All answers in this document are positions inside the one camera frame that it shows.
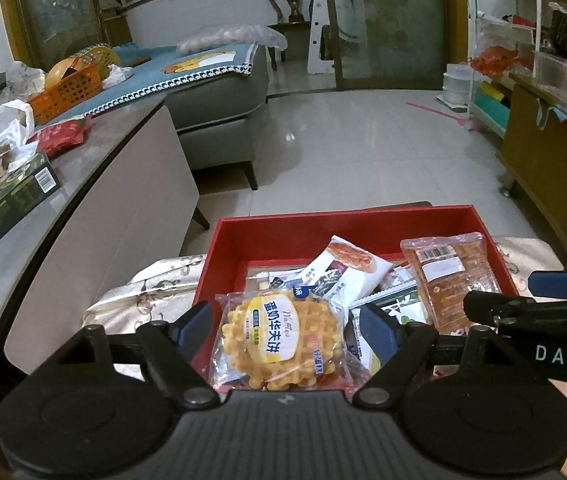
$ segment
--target white tile floor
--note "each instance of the white tile floor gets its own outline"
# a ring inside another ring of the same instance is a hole
[[[541,215],[525,198],[499,193],[505,170],[495,157],[495,134],[466,131],[452,119],[406,105],[450,112],[435,95],[372,90],[271,99],[255,139],[259,190],[250,190],[240,170],[197,174],[199,207],[213,228],[204,232],[193,223],[182,253],[205,252],[223,217],[422,200],[473,204],[493,236],[546,238]]]
[[[285,63],[278,61],[275,72],[268,58],[268,75],[270,76],[268,95],[336,88],[334,74],[309,74],[307,66],[308,60],[306,59],[295,59]]]

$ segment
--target yellow label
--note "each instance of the yellow label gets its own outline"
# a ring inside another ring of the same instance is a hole
[[[291,359],[299,342],[299,316],[284,294],[257,296],[246,311],[247,349],[257,363]]]

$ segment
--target clear plastic bag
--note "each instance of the clear plastic bag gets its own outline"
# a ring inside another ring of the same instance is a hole
[[[403,240],[401,249],[417,274],[420,296],[441,334],[461,335],[470,327],[463,312],[467,292],[501,292],[481,233]]]
[[[312,287],[218,296],[224,313],[210,363],[210,384],[267,390],[341,389],[369,378],[347,351],[343,314]]]
[[[264,25],[205,28],[183,40],[178,46],[181,54],[189,56],[230,43],[258,43],[279,50],[288,48],[288,40],[281,32]]]

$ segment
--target waffle package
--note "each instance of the waffle package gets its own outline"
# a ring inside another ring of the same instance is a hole
[[[229,386],[275,391],[339,388],[337,383],[356,386],[359,381],[347,363],[342,313],[311,288],[218,296],[224,314],[210,384],[218,390]]]

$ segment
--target pink stick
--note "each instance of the pink stick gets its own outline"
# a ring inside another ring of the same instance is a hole
[[[416,103],[406,103],[409,106],[413,106],[415,108],[421,108],[422,110],[427,110],[429,112],[432,112],[433,114],[439,114],[442,115],[443,117],[448,117],[450,119],[454,119],[455,121],[457,120],[457,118],[454,115],[450,115],[450,114],[445,114],[443,112],[440,112],[439,110],[434,110],[432,108],[428,108],[427,106],[422,106],[422,105],[418,105]]]

